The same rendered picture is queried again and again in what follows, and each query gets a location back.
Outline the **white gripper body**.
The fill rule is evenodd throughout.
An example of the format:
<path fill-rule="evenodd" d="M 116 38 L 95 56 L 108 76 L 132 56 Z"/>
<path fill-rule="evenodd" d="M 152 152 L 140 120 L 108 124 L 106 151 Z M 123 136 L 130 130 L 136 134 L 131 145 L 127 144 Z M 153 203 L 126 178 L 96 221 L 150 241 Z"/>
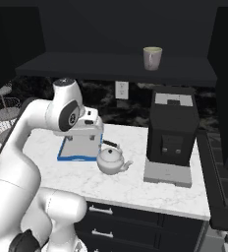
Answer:
<path fill-rule="evenodd" d="M 68 138 L 69 136 L 75 137 L 90 137 L 91 135 L 99 135 L 103 132 L 103 125 L 91 125 L 90 127 L 74 127 L 68 132 L 58 132 L 54 131 L 55 136 Z"/>

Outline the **dark open wall cabinet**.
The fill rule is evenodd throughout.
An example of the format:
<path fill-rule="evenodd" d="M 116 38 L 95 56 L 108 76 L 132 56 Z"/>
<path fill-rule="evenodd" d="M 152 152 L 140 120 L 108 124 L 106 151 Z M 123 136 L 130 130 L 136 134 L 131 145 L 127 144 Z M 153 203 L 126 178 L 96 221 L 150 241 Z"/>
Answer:
<path fill-rule="evenodd" d="M 213 0 L 36 0 L 45 51 L 21 75 L 213 87 Z M 160 47 L 157 70 L 143 49 Z"/>

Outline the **beige mug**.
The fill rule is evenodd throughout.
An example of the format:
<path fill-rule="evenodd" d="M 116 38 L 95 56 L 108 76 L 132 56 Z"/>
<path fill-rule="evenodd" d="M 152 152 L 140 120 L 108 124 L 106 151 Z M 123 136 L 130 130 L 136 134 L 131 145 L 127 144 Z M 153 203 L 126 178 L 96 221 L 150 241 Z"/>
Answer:
<path fill-rule="evenodd" d="M 143 49 L 143 65 L 148 71 L 155 71 L 158 69 L 162 55 L 160 47 L 145 47 Z"/>

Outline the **white wall outlet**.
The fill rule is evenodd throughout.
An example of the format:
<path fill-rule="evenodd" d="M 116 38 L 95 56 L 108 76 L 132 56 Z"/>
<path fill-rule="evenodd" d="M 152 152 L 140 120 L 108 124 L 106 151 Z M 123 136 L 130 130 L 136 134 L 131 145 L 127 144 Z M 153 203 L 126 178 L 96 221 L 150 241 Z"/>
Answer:
<path fill-rule="evenodd" d="M 115 82 L 115 97 L 118 99 L 129 98 L 129 83 L 128 82 Z"/>

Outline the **blue-rimmed grey tray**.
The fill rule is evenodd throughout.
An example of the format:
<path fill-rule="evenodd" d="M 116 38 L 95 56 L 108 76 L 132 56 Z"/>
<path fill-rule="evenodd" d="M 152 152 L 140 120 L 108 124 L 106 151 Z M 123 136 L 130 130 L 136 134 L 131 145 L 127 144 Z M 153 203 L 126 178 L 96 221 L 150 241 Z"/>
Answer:
<path fill-rule="evenodd" d="M 101 150 L 102 134 L 96 135 L 92 140 L 91 136 L 75 137 L 74 141 L 64 138 L 57 159 L 59 161 L 96 161 Z"/>

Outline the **black stove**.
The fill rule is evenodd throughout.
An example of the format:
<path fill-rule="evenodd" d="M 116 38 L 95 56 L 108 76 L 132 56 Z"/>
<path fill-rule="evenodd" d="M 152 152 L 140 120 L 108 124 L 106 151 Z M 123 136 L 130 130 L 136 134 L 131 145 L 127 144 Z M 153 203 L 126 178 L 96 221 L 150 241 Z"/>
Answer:
<path fill-rule="evenodd" d="M 228 169 L 224 167 L 220 136 L 198 132 L 198 148 L 210 209 L 210 227 L 222 237 L 228 232 Z"/>

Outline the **white kettle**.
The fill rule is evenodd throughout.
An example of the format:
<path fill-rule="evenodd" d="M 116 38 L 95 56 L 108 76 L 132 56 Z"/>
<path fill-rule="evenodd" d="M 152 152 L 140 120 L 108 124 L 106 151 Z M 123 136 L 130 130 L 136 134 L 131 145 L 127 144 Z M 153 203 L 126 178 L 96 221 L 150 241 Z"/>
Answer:
<path fill-rule="evenodd" d="M 121 147 L 113 142 L 103 140 L 107 148 L 101 150 L 96 157 L 96 163 L 99 170 L 107 175 L 115 175 L 126 171 L 133 162 L 125 161 Z"/>

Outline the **black coffee machine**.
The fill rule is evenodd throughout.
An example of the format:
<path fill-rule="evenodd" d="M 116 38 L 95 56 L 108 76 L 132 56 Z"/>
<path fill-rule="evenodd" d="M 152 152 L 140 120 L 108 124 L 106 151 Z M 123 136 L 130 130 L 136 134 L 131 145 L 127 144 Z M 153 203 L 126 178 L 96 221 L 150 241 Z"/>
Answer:
<path fill-rule="evenodd" d="M 152 92 L 143 181 L 192 187 L 190 159 L 200 118 L 192 88 Z"/>

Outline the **beige pot with utensils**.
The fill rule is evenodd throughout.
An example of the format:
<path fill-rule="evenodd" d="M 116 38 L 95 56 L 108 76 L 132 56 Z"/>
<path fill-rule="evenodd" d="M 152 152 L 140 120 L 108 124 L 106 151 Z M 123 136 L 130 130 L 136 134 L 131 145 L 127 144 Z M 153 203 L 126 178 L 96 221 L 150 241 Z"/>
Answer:
<path fill-rule="evenodd" d="M 0 88 L 0 122 L 12 121 L 18 116 L 21 102 L 16 97 L 9 97 L 12 92 L 12 84 L 8 83 Z"/>

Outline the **dark drawer front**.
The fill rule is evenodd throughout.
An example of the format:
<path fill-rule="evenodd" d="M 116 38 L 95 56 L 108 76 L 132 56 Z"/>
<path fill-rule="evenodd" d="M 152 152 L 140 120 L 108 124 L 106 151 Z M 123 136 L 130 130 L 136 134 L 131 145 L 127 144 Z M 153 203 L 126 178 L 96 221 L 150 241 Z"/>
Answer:
<path fill-rule="evenodd" d="M 112 209 L 113 211 L 112 216 L 103 213 L 98 213 L 103 216 L 114 217 L 122 220 L 142 222 L 144 224 L 152 226 L 163 226 L 164 223 L 164 216 L 159 213 L 153 213 L 148 211 L 142 211 L 137 209 L 106 205 L 88 201 L 87 206 L 90 207 L 91 205 L 94 205 L 96 208 L 99 209 L 109 209 L 109 208 Z"/>
<path fill-rule="evenodd" d="M 89 252 L 159 252 L 160 233 L 151 227 L 115 221 L 93 221 L 75 224 L 79 238 Z M 92 235 L 91 231 L 109 233 L 114 238 Z"/>

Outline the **dark base cabinet panel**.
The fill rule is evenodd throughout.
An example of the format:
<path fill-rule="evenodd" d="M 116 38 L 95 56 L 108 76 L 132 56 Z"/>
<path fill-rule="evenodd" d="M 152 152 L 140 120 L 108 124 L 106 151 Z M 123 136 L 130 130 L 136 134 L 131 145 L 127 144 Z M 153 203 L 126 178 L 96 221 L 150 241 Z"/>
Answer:
<path fill-rule="evenodd" d="M 160 227 L 160 252 L 198 252 L 206 221 L 162 215 Z"/>

